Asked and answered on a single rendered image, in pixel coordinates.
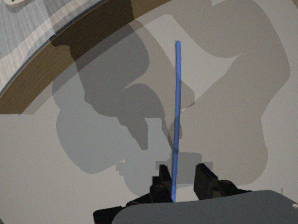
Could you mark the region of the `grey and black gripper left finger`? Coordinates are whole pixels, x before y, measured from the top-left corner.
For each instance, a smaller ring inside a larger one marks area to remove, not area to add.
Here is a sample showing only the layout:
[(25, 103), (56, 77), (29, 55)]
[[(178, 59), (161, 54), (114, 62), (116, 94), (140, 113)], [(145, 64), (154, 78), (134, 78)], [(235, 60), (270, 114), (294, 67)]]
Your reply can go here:
[[(150, 193), (134, 199), (126, 204), (126, 207), (143, 203), (173, 202), (171, 198), (172, 179), (165, 165), (159, 165), (159, 176), (152, 176)], [(126, 207), (112, 207), (96, 210), (93, 213), (94, 224), (112, 224), (115, 216)]]

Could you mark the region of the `blue cable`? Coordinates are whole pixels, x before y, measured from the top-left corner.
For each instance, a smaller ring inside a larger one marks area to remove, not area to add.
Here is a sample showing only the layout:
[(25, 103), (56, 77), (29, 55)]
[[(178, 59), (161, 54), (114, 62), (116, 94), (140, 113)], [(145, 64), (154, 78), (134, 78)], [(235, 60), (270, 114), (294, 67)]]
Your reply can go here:
[(176, 108), (175, 108), (175, 133), (174, 133), (174, 152), (172, 170), (172, 192), (171, 197), (175, 202), (176, 177), (179, 145), (179, 126), (180, 126), (180, 97), (181, 97), (181, 46), (180, 41), (176, 42)]

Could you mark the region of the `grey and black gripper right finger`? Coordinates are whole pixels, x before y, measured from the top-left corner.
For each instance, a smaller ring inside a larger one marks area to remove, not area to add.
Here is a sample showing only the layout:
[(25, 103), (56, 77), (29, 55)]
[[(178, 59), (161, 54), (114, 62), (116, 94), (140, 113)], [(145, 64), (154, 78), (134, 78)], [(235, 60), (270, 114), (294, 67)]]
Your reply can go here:
[(193, 189), (199, 200), (251, 192), (251, 190), (238, 189), (229, 180), (219, 181), (218, 177), (204, 163), (196, 165)]

